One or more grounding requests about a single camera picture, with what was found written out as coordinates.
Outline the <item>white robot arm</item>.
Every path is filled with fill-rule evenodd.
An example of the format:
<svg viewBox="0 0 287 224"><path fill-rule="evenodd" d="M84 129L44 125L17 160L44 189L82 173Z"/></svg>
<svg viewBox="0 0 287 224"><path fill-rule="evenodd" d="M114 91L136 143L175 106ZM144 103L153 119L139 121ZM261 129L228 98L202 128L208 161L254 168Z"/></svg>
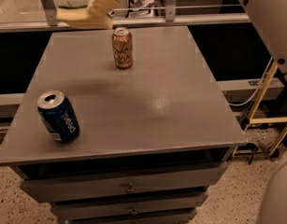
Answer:
<svg viewBox="0 0 287 224"><path fill-rule="evenodd" d="M287 81L287 0L238 0ZM256 224L287 224L287 150L265 191Z"/></svg>

